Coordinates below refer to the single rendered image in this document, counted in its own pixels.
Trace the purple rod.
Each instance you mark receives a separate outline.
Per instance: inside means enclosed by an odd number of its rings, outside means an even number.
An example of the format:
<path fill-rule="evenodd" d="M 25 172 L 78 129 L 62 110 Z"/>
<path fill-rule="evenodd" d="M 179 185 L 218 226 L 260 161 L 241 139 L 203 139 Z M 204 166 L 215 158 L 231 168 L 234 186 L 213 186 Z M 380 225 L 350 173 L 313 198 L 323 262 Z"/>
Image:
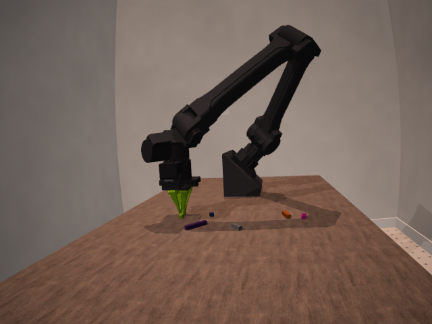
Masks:
<path fill-rule="evenodd" d="M 185 230 L 191 230 L 191 229 L 194 229 L 194 228 L 197 228 L 197 227 L 201 227 L 201 226 L 204 226 L 204 225 L 207 225 L 207 221 L 206 220 L 185 225 L 184 228 L 185 228 Z"/>

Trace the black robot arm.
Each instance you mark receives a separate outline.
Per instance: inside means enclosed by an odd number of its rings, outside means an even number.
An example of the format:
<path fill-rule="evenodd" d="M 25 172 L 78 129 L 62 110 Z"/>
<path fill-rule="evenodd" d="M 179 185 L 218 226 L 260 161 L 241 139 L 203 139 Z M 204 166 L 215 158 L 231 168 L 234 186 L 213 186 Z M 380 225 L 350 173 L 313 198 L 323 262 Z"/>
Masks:
<path fill-rule="evenodd" d="M 146 163 L 164 161 L 159 164 L 159 177 L 164 187 L 176 188 L 180 181 L 192 179 L 191 159 L 179 159 L 190 158 L 189 148 L 200 144 L 209 127 L 230 105 L 288 61 L 265 113 L 258 116 L 247 130 L 251 144 L 237 153 L 231 150 L 229 157 L 254 178 L 257 174 L 253 168 L 258 161 L 277 149 L 281 142 L 279 128 L 284 113 L 306 68 L 321 50 L 312 37 L 291 25 L 273 31 L 269 41 L 263 50 L 215 88 L 177 112 L 171 130 L 149 134 L 143 141 L 141 153 Z"/>

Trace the grey rectangular bar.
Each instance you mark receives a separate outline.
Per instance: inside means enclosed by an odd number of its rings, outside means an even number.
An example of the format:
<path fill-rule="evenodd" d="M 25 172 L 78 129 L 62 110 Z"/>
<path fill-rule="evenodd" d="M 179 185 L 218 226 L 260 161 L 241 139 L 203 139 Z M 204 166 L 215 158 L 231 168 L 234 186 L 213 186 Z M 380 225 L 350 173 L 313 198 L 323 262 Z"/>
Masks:
<path fill-rule="evenodd" d="M 239 225 L 237 223 L 231 223 L 231 227 L 238 231 L 242 230 L 242 225 Z"/>

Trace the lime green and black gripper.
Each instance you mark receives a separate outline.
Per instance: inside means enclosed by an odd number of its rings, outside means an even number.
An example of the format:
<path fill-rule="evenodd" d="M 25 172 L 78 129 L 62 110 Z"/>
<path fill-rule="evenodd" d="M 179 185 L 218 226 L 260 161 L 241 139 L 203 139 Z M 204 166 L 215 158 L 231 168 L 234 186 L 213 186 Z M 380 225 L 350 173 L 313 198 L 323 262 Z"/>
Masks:
<path fill-rule="evenodd" d="M 163 186 L 163 183 L 161 180 L 159 180 L 159 185 L 162 187 L 162 190 L 168 190 L 168 193 L 169 193 L 170 197 L 172 198 L 173 202 L 175 203 L 179 214 L 183 210 L 183 214 L 185 215 L 187 204 L 188 204 L 188 199 L 190 197 L 192 188 L 197 187 L 199 182 L 200 182 L 200 176 L 192 176 L 191 180 L 180 181 L 179 187 L 166 188 Z M 182 184 L 184 184 L 184 185 L 182 185 Z M 187 198 L 187 195 L 188 195 L 188 198 Z M 186 199 L 187 199 L 187 201 L 186 201 Z"/>

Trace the orange rod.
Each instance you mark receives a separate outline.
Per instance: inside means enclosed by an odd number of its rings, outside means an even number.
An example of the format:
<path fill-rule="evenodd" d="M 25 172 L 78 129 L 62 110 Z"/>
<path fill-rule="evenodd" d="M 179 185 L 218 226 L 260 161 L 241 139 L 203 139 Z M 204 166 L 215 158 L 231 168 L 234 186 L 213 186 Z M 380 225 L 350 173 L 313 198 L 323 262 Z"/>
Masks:
<path fill-rule="evenodd" d="M 282 215 L 287 219 L 291 218 L 291 215 L 287 211 L 282 211 Z"/>

